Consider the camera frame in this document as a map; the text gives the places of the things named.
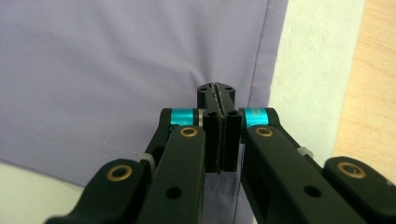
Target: wood grain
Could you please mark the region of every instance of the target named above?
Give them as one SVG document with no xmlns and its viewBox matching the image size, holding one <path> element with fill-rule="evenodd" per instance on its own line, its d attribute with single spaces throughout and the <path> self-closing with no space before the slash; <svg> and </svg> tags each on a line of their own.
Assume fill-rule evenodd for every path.
<svg viewBox="0 0 396 224">
<path fill-rule="evenodd" d="M 367 0 L 334 156 L 396 183 L 396 1 Z"/>
</svg>

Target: gray cloth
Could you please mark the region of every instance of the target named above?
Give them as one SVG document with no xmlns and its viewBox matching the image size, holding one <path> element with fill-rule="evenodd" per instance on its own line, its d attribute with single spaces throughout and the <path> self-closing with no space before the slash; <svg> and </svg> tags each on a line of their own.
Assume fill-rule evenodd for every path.
<svg viewBox="0 0 396 224">
<path fill-rule="evenodd" d="M 200 85 L 266 106 L 287 2 L 0 1 L 0 158 L 84 186 Z M 239 173 L 206 175 L 204 220 L 252 220 Z"/>
</svg>

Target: light wood surface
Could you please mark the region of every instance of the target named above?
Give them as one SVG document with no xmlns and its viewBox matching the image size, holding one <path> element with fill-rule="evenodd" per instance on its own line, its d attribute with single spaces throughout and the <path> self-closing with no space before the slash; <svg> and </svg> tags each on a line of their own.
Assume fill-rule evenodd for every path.
<svg viewBox="0 0 396 224">
<path fill-rule="evenodd" d="M 367 0 L 334 156 L 396 183 L 396 1 Z"/>
</svg>

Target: teal band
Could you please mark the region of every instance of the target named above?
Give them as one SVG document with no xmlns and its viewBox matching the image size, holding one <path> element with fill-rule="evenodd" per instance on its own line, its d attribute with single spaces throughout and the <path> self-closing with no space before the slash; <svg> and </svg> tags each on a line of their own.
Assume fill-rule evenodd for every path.
<svg viewBox="0 0 396 224">
<path fill-rule="evenodd" d="M 171 124 L 172 125 L 193 125 L 194 115 L 191 108 L 178 108 L 171 111 Z"/>
<path fill-rule="evenodd" d="M 253 125 L 267 125 L 269 124 L 267 111 L 265 108 L 244 108 L 245 118 L 247 120 L 247 129 Z"/>
</svg>

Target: brass screw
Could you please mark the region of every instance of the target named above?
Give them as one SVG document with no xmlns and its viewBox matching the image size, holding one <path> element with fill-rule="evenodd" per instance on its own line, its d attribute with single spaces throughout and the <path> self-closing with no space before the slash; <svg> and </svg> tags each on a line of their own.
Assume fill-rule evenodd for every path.
<svg viewBox="0 0 396 224">
<path fill-rule="evenodd" d="M 341 173 L 352 178 L 362 179 L 366 177 L 366 172 L 364 172 L 363 169 L 347 161 L 339 162 L 337 164 L 337 168 L 339 171 L 341 171 Z"/>
<path fill-rule="evenodd" d="M 198 134 L 198 131 L 194 128 L 184 128 L 180 130 L 180 135 L 184 137 L 194 137 Z"/>
<path fill-rule="evenodd" d="M 129 165 L 118 165 L 107 172 L 107 179 L 113 182 L 119 182 L 128 178 L 132 172 L 132 167 Z"/>
<path fill-rule="evenodd" d="M 263 136 L 263 137 L 271 137 L 274 134 L 274 132 L 271 129 L 258 128 L 258 129 L 256 129 L 256 134 Z"/>
</svg>

